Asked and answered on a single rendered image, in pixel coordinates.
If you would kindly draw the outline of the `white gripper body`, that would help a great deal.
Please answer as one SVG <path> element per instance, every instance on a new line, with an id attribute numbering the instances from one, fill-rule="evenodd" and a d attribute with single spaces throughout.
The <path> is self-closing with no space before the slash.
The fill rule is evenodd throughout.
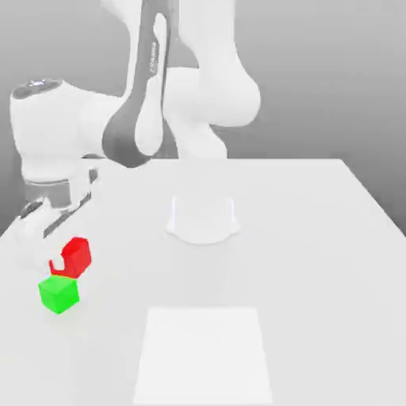
<path id="1" fill-rule="evenodd" d="M 67 209 L 54 209 L 50 199 L 38 197 L 29 202 L 16 218 L 16 242 L 24 265 L 48 267 L 48 260 L 61 257 L 63 246 L 73 236 L 69 220 L 92 198 L 88 192 L 79 203 Z"/>

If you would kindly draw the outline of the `small red cube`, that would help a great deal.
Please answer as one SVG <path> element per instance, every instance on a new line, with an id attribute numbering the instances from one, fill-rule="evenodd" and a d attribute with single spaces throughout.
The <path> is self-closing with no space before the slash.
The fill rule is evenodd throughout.
<path id="1" fill-rule="evenodd" d="M 62 249 L 64 267 L 57 270 L 53 261 L 48 261 L 52 275 L 63 276 L 77 279 L 91 264 L 90 246 L 87 239 L 82 237 L 73 237 Z"/>

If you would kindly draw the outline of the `small green cube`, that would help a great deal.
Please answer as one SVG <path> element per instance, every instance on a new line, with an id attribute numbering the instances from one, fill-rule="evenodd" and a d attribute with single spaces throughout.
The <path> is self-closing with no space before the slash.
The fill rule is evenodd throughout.
<path id="1" fill-rule="evenodd" d="M 38 283 L 40 299 L 44 307 L 60 314 L 79 302 L 77 281 L 73 278 L 52 274 Z"/>

